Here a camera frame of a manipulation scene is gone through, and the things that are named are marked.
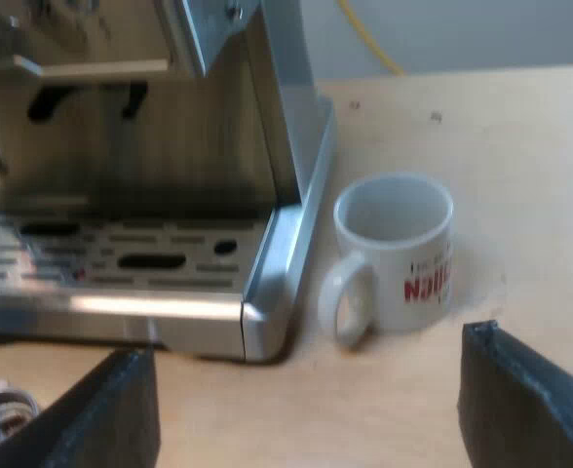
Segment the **white mug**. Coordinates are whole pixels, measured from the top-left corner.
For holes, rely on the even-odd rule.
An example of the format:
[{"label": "white mug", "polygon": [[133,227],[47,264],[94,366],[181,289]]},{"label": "white mug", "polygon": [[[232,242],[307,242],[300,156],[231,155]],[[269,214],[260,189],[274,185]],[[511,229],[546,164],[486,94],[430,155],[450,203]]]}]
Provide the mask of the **white mug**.
[{"label": "white mug", "polygon": [[[346,188],[334,206],[342,259],[322,285],[322,331],[352,346],[369,326],[403,332],[441,317],[451,298],[452,218],[449,192],[423,175],[379,175]],[[345,292],[350,312],[339,327]]]}]

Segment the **white wall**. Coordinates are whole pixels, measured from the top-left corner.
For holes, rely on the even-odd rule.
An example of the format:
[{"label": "white wall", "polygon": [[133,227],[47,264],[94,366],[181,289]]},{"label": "white wall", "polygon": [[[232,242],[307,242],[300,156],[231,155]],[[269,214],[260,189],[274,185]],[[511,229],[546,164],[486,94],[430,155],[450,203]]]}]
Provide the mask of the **white wall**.
[{"label": "white wall", "polygon": [[[301,2],[317,79],[386,72],[334,0]],[[351,4],[384,50],[411,73],[573,63],[573,0],[351,0]]]}]

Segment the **espresso machine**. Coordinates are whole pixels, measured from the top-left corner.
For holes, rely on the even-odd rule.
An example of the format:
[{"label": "espresso machine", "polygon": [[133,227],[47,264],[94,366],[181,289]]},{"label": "espresso machine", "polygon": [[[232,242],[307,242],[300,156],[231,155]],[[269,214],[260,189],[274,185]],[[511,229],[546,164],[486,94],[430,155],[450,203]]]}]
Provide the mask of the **espresso machine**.
[{"label": "espresso machine", "polygon": [[299,0],[0,0],[0,336],[271,360],[335,132]]}]

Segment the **wooden table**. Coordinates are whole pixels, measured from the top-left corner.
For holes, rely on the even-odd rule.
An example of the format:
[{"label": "wooden table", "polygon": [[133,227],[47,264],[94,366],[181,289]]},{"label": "wooden table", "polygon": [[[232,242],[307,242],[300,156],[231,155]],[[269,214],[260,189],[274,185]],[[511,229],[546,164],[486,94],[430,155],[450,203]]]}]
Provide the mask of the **wooden table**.
[{"label": "wooden table", "polygon": [[[339,154],[281,364],[159,353],[159,467],[468,465],[457,422],[460,332],[497,319],[573,373],[573,67],[439,74],[323,86]],[[456,207],[451,313],[355,353],[318,333],[336,259],[331,205],[352,179],[427,173]],[[0,377],[45,406],[107,353],[0,346]]]}]

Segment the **printed logo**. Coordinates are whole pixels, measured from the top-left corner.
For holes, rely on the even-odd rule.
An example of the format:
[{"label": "printed logo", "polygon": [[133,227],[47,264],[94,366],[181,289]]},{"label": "printed logo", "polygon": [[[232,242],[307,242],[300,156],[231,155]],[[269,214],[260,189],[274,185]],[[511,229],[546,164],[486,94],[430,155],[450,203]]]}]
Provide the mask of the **printed logo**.
[{"label": "printed logo", "polygon": [[451,278],[450,245],[447,244],[447,255],[439,253],[433,261],[421,261],[410,265],[410,278],[403,282],[405,302],[425,302],[434,297],[441,302],[441,296],[446,296],[449,279]]}]

